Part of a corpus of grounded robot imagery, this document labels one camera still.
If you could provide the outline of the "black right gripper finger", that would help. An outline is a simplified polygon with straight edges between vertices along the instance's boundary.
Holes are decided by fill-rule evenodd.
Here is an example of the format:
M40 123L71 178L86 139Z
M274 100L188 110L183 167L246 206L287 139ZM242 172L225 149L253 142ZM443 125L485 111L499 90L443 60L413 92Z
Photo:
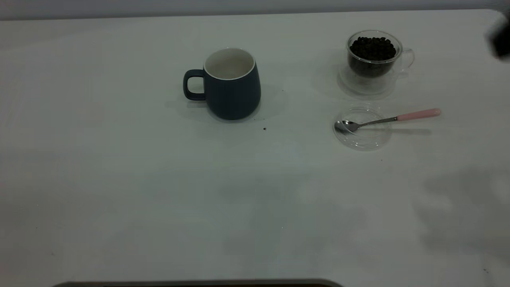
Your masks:
M510 13L504 12L487 31L486 39L490 52L497 60L508 61L510 57Z

